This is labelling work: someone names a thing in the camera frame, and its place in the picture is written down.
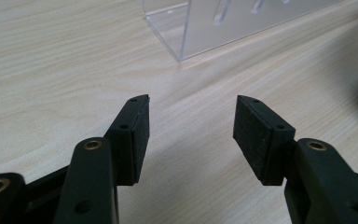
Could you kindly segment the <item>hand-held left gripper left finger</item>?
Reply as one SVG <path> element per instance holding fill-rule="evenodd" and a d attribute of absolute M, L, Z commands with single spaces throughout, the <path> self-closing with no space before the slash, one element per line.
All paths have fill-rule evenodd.
<path fill-rule="evenodd" d="M 146 94 L 130 98 L 104 136 L 76 145 L 53 224 L 119 224 L 117 187 L 139 182 L 149 102 Z"/>

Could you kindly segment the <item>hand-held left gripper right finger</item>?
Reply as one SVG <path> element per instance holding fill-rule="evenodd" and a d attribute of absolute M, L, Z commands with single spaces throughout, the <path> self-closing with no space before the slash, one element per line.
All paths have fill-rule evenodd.
<path fill-rule="evenodd" d="M 237 97 L 233 138 L 264 186 L 284 186 L 293 224 L 358 224 L 358 174 L 334 147 L 295 139 L 263 102 Z"/>

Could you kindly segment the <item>clear acrylic rack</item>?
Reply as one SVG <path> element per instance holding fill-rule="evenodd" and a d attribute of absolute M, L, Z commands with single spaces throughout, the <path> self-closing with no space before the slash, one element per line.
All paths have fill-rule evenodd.
<path fill-rule="evenodd" d="M 143 0 L 145 19 L 178 61 L 340 0 Z"/>

